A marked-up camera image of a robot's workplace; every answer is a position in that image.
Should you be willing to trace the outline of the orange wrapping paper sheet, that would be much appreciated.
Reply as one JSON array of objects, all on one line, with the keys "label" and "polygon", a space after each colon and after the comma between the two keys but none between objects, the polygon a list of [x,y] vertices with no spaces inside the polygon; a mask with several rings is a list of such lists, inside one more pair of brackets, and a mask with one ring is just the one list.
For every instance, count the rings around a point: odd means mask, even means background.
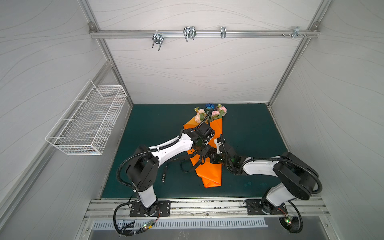
[{"label": "orange wrapping paper sheet", "polygon": [[[210,123],[210,126],[215,131],[215,135],[209,141],[209,145],[216,149],[215,139],[223,134],[223,120],[214,120]],[[222,165],[212,164],[210,160],[207,159],[204,164],[199,165],[195,172],[202,179],[205,188],[220,187],[222,184]]]}]

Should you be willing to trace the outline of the peach fake flower stem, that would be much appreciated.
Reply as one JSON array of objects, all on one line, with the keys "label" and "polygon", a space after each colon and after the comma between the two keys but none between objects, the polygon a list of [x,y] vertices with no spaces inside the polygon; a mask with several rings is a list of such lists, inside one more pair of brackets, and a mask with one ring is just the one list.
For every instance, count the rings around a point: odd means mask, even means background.
[{"label": "peach fake flower stem", "polygon": [[195,108],[194,110],[196,112],[196,115],[194,117],[195,122],[198,124],[202,123],[207,115],[206,111],[204,109],[200,109],[199,107]]}]

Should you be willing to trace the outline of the pink fake flower stem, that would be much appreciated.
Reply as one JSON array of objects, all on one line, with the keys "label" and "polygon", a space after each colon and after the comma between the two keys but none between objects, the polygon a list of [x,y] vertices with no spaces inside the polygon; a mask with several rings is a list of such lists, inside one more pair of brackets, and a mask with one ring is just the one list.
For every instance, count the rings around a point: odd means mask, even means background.
[{"label": "pink fake flower stem", "polygon": [[213,120],[218,120],[218,119],[222,119],[225,115],[227,114],[227,108],[224,107],[223,105],[221,104],[218,104],[213,112],[212,112],[212,119]]}]

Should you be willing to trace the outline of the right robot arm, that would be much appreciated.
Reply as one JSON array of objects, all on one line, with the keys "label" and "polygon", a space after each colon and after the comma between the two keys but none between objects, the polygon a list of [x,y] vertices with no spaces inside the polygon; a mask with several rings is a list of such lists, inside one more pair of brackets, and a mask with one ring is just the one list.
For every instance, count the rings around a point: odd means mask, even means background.
[{"label": "right robot arm", "polygon": [[237,176],[265,175],[278,178],[280,183],[269,188],[255,204],[265,211],[272,211],[285,202],[299,199],[309,200],[313,194],[323,190],[319,174],[291,152],[273,158],[241,157],[220,136],[215,140],[215,160]]}]

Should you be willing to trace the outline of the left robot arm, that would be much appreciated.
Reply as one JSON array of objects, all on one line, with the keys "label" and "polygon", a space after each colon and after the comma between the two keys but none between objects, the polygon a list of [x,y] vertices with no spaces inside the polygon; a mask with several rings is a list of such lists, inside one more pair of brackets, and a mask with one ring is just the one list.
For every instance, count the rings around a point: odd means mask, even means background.
[{"label": "left robot arm", "polygon": [[192,129],[181,130],[180,134],[157,146],[140,146],[136,152],[124,160],[117,169],[117,181],[131,188],[141,205],[146,209],[153,209],[158,204],[153,184],[157,178],[159,167],[180,153],[192,151],[185,156],[189,160],[198,155],[198,161],[189,169],[194,171],[204,164],[213,154],[213,147],[209,145],[215,136],[215,131],[207,123],[198,124]]}]

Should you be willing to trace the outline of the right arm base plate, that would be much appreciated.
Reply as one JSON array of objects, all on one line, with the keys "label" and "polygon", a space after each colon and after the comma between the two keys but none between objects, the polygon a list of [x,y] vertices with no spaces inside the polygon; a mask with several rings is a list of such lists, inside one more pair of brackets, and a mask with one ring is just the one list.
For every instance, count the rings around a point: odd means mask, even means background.
[{"label": "right arm base plate", "polygon": [[246,208],[248,215],[287,215],[288,211],[284,204],[274,206],[266,199],[246,199],[243,202],[243,207]]}]

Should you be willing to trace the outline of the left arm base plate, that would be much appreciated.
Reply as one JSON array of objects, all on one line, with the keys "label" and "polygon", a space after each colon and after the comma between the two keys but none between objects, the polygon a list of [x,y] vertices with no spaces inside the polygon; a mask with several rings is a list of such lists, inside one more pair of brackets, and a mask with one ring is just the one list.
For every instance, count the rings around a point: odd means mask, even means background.
[{"label": "left arm base plate", "polygon": [[130,217],[169,217],[171,211],[170,201],[155,201],[146,208],[141,202],[132,205]]}]

